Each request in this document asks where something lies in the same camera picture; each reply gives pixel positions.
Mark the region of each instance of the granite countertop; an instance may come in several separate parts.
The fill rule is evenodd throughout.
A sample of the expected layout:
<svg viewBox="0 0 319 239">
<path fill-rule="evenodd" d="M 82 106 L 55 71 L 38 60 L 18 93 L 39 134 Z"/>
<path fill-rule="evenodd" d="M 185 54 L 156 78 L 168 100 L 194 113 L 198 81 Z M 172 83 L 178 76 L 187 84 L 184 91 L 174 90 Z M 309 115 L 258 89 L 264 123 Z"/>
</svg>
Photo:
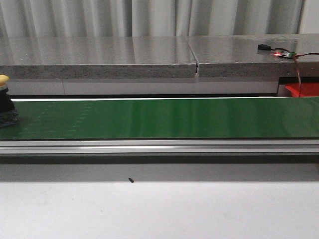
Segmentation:
<svg viewBox="0 0 319 239">
<path fill-rule="evenodd" d="M 193 78 L 183 37 L 0 38 L 0 72 L 13 78 Z"/>
<path fill-rule="evenodd" d="M 292 59 L 258 50 L 258 44 L 286 48 L 297 54 L 319 52 L 319 34 L 191 36 L 199 77 L 295 76 Z M 302 76 L 319 76 L 319 56 L 298 59 Z"/>
</svg>

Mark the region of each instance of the green conveyor belt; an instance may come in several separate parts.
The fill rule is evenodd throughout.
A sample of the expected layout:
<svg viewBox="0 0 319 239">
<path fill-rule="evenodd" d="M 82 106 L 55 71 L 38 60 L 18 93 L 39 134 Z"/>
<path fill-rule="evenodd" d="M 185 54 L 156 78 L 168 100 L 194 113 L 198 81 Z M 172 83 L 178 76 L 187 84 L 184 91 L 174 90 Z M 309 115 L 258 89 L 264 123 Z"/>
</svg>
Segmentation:
<svg viewBox="0 0 319 239">
<path fill-rule="evenodd" d="M 16 102 L 0 140 L 319 137 L 319 98 Z"/>
</svg>

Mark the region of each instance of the white curtain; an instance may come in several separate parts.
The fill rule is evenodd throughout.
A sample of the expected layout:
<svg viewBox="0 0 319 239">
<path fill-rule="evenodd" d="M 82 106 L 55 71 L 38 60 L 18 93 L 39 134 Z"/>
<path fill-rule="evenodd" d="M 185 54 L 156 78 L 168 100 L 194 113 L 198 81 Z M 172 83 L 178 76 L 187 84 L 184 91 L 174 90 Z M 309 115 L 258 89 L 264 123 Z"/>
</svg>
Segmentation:
<svg viewBox="0 0 319 239">
<path fill-rule="evenodd" d="M 303 0 L 0 0 L 3 36 L 297 33 Z"/>
</svg>

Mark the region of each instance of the red container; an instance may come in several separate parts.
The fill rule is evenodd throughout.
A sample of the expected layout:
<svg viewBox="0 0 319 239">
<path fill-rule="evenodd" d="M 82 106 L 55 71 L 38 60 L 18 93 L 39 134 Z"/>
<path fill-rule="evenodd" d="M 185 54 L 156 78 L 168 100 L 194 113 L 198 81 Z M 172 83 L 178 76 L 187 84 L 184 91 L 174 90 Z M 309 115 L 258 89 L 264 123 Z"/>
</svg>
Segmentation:
<svg viewBox="0 0 319 239">
<path fill-rule="evenodd" d="M 285 87 L 292 97 L 299 96 L 299 83 L 286 84 Z M 306 96 L 319 96 L 319 83 L 302 83 L 300 97 Z"/>
</svg>

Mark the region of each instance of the aluminum rail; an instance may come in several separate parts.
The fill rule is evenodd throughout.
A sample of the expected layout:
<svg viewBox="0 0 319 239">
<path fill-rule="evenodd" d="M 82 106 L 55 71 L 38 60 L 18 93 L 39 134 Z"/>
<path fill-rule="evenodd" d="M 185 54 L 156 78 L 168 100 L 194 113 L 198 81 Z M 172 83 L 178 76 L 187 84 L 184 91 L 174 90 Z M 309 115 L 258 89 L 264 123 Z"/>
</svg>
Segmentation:
<svg viewBox="0 0 319 239">
<path fill-rule="evenodd" d="M 279 153 L 319 155 L 319 139 L 2 141 L 0 155 L 96 153 Z"/>
</svg>

